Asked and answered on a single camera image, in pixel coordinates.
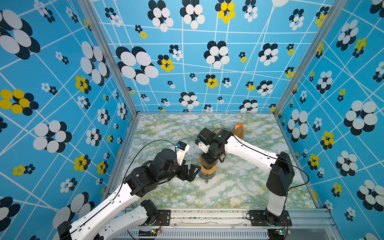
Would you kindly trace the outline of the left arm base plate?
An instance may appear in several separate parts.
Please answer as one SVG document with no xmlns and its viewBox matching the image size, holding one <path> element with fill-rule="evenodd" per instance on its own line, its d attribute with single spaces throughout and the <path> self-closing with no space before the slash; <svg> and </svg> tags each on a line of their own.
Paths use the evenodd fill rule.
<svg viewBox="0 0 384 240">
<path fill-rule="evenodd" d="M 148 223 L 141 226 L 169 226 L 171 220 L 171 210 L 158 210 L 156 217 L 153 217 Z"/>
</svg>

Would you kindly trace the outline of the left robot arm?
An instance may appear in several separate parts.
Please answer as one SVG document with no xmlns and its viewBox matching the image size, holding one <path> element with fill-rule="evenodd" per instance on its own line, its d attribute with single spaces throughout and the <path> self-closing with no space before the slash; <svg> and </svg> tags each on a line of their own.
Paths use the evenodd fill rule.
<svg viewBox="0 0 384 240">
<path fill-rule="evenodd" d="M 152 224 L 158 210 L 150 200 L 143 201 L 125 216 L 118 214 L 140 200 L 158 185 L 177 177 L 193 181 L 200 166 L 184 162 L 183 150 L 163 149 L 152 161 L 132 170 L 119 189 L 84 217 L 75 222 L 63 222 L 58 227 L 61 240 L 111 240 L 122 232 L 143 224 Z"/>
</svg>

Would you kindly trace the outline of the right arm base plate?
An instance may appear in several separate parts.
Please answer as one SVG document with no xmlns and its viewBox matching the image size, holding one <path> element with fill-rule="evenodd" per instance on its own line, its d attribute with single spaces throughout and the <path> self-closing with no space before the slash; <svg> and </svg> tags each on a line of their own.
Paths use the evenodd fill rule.
<svg viewBox="0 0 384 240">
<path fill-rule="evenodd" d="M 289 212 L 284 210 L 280 216 L 275 216 L 267 210 L 249 210 L 246 219 L 253 227 L 291 227 L 292 221 Z"/>
</svg>

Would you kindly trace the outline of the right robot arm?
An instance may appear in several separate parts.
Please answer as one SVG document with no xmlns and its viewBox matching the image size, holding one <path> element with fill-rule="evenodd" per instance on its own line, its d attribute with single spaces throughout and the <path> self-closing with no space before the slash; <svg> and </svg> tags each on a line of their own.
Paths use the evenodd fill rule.
<svg viewBox="0 0 384 240">
<path fill-rule="evenodd" d="M 230 154 L 237 156 L 268 174 L 267 189 L 269 200 L 263 218 L 270 226 L 276 226 L 283 220 L 287 196 L 295 176 L 290 156 L 281 152 L 271 153 L 253 146 L 224 128 L 217 133 L 207 128 L 201 130 L 195 144 L 202 151 L 202 169 L 213 169 L 217 162 L 223 162 Z"/>
</svg>

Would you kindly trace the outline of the wooden ring holder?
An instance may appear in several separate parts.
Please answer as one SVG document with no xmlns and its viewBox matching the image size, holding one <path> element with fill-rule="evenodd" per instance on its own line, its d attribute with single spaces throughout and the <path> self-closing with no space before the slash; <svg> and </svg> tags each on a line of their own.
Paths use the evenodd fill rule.
<svg viewBox="0 0 384 240">
<path fill-rule="evenodd" d="M 199 175 L 214 175 L 216 172 L 217 166 L 212 167 L 211 169 L 206 169 L 204 166 L 201 166 Z"/>
</svg>

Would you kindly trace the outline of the grey glass pitcher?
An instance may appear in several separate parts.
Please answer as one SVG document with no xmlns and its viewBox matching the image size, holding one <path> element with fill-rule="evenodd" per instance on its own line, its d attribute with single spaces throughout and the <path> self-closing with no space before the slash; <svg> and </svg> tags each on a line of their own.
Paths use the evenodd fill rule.
<svg viewBox="0 0 384 240">
<path fill-rule="evenodd" d="M 199 177 L 204 180 L 206 184 L 209 183 L 209 181 L 215 176 L 216 174 L 205 174 L 205 173 L 199 173 Z"/>
</svg>

